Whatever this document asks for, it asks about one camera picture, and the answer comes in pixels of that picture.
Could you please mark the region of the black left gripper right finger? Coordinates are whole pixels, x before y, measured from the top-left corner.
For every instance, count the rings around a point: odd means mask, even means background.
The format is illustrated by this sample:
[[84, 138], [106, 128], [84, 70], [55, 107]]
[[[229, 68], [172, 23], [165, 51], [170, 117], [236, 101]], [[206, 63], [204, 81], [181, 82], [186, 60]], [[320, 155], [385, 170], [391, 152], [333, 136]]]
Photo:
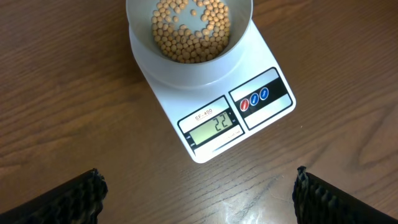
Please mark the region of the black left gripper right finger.
[[339, 188], [297, 169], [292, 200], [299, 224], [397, 224], [397, 219], [376, 210]]

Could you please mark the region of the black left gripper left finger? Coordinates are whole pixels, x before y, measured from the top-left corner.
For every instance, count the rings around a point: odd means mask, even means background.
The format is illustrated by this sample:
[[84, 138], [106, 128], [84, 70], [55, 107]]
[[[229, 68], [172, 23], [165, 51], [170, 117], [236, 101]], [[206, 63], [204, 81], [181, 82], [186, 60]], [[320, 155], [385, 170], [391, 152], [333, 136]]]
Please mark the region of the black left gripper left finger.
[[108, 193], [97, 169], [1, 214], [1, 223], [97, 224]]

